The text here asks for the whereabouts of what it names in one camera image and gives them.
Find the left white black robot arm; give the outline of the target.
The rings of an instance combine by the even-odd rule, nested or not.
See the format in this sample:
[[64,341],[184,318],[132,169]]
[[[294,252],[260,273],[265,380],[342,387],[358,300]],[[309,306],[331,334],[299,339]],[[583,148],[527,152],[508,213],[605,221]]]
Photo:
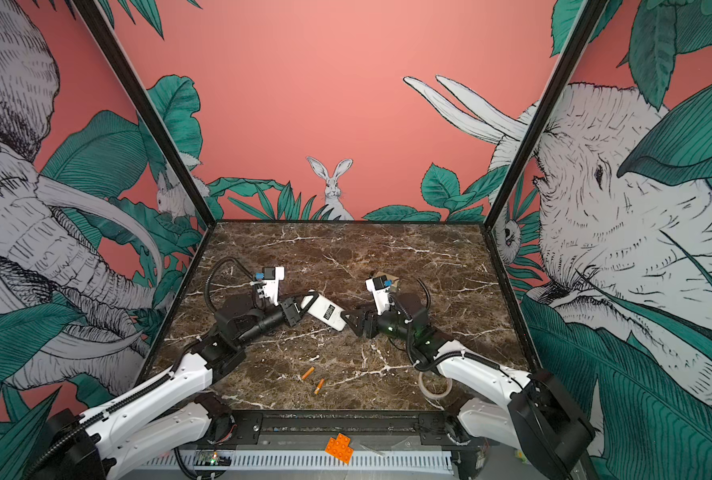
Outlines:
[[229,405],[211,388],[247,357],[247,347],[282,325],[294,326],[321,304],[319,292],[280,295],[281,267],[253,275],[252,291],[221,308],[204,288],[214,323],[152,379],[80,415],[64,411],[36,442],[26,479],[119,479],[152,458],[206,438],[231,437]]

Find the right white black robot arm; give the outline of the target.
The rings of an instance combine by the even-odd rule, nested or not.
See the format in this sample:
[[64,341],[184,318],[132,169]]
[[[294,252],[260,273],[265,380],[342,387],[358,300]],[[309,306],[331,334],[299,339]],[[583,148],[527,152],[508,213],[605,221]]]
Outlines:
[[502,365],[474,352],[431,322],[431,296],[397,293],[385,276],[366,282],[370,305],[338,313],[359,337],[401,341],[416,371],[457,382],[472,397],[447,414],[455,444],[485,438],[520,451],[548,479],[569,479],[595,437],[587,416],[552,373]]

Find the white red remote control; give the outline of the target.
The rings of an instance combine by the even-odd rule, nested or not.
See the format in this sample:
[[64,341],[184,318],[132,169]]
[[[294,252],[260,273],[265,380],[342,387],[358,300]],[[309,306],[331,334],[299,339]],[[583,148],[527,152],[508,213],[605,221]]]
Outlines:
[[342,311],[344,311],[342,307],[320,294],[315,304],[306,313],[337,331],[343,331],[347,324],[340,316]]

